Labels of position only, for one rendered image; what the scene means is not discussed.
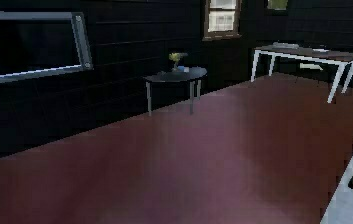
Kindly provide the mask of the round black side table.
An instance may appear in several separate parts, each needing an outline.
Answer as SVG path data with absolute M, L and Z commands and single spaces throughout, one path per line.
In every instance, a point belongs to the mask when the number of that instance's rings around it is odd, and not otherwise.
M 146 76 L 144 78 L 146 83 L 146 98 L 147 109 L 149 115 L 152 115 L 152 98 L 151 98 L 151 84 L 152 83 L 189 83 L 189 98 L 190 98 L 190 113 L 194 111 L 194 99 L 200 99 L 202 89 L 202 79 L 207 75 L 207 70 L 202 67 L 192 67 L 187 72 L 172 71 L 164 74 L 157 74 Z

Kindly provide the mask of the yellow house plant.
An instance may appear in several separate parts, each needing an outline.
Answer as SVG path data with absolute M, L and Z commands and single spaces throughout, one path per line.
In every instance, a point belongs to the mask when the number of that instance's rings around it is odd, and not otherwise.
M 181 52 L 174 52 L 174 53 L 169 54 L 169 59 L 174 62 L 174 65 L 172 68 L 173 71 L 178 70 L 178 64 L 179 64 L 180 60 L 186 56 L 187 56 L 187 53 L 181 53 Z

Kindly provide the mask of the white chair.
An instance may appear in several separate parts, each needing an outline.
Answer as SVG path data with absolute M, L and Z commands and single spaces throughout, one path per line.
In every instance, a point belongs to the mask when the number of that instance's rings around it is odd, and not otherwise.
M 296 75 L 320 82 L 324 69 L 319 64 L 300 63 L 296 70 Z

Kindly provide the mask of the brown framed window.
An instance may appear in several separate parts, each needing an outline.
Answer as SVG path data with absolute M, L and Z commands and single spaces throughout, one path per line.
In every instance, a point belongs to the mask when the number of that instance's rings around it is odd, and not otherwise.
M 240 37 L 239 19 L 242 0 L 205 0 L 203 40 Z

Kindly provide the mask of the dark framed window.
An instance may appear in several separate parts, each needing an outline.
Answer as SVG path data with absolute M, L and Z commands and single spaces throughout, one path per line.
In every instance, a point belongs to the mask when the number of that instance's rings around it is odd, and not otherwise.
M 272 12 L 285 12 L 288 8 L 289 0 L 266 0 L 266 8 Z

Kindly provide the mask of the grey keyboard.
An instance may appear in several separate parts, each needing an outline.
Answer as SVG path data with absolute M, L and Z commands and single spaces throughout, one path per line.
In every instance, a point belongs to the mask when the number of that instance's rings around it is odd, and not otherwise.
M 280 42 L 274 42 L 272 46 L 273 48 L 278 48 L 278 49 L 298 49 L 300 47 L 298 44 L 280 43 Z

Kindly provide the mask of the brown desk with white legs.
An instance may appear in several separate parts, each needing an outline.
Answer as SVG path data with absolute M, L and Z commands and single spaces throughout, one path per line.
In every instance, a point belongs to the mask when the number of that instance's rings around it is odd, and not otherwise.
M 350 66 L 350 68 L 348 70 L 346 80 L 341 90 L 342 93 L 345 93 L 347 91 L 347 88 L 353 76 L 353 53 L 352 52 L 341 52 L 341 51 L 326 50 L 326 49 L 324 49 L 323 51 L 317 51 L 316 49 L 313 49 L 313 48 L 305 48 L 300 46 L 287 48 L 287 47 L 277 47 L 276 45 L 266 45 L 266 46 L 259 46 L 254 49 L 251 78 L 250 78 L 252 82 L 255 81 L 257 65 L 259 62 L 259 57 L 261 55 L 268 55 L 271 57 L 271 62 L 269 64 L 269 70 L 268 70 L 269 76 L 272 75 L 274 65 L 275 65 L 275 60 L 277 57 L 314 62 L 314 63 L 323 63 L 328 65 L 336 65 L 338 69 L 336 71 L 336 74 L 327 98 L 328 103 L 331 103 L 333 101 L 333 98 L 339 86 L 341 77 L 347 66 Z

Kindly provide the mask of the silver framed wall television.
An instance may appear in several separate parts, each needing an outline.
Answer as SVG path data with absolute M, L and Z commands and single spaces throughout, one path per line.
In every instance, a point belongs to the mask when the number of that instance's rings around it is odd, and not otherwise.
M 92 68 L 81 12 L 0 11 L 0 84 Z

